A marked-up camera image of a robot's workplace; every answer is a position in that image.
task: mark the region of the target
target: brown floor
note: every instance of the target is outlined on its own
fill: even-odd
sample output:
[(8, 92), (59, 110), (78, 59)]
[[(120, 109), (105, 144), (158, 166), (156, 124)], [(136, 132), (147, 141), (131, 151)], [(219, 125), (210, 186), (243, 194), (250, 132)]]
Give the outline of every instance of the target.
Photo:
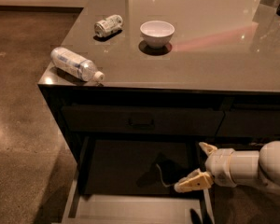
[[(60, 222), (76, 169), (37, 87), (77, 13), (0, 11), (0, 224)], [(280, 197), (214, 188), (217, 223), (280, 223)]]

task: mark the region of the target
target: white bowl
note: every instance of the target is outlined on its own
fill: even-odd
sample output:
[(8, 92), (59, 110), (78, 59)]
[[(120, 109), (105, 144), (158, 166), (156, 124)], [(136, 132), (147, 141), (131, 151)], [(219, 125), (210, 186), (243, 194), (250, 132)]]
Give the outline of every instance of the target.
[(160, 49), (170, 41), (175, 28), (166, 21), (148, 21), (141, 25), (140, 31), (151, 48)]

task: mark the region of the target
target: drawer front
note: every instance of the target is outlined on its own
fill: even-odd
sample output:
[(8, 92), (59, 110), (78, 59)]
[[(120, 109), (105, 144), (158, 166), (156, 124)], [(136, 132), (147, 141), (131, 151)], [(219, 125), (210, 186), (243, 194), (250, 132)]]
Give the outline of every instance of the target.
[(276, 137), (280, 136), (280, 111), (231, 111), (217, 136)]
[(91, 133), (214, 136), (223, 112), (209, 109), (73, 105), (62, 108), (69, 129)]

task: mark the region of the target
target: countertop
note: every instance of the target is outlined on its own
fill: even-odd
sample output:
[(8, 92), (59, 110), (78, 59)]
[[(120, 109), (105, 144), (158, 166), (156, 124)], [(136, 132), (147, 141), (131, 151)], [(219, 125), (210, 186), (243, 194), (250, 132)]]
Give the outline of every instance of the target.
[[(260, 0), (90, 0), (62, 46), (94, 61), (105, 80), (81, 82), (50, 63), (38, 85), (280, 92), (275, 11)], [(124, 19), (123, 31), (101, 41), (93, 26), (112, 14)], [(140, 36), (151, 20), (175, 27), (164, 49)]]

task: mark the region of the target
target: plastic bottle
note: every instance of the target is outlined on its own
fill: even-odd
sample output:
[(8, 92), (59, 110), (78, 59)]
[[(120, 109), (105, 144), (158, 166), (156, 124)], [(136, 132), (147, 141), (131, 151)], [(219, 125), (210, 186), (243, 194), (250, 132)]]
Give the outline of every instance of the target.
[(58, 47), (50, 54), (53, 64), (68, 74), (83, 81), (103, 81), (104, 73), (98, 71), (96, 65), (69, 49)]

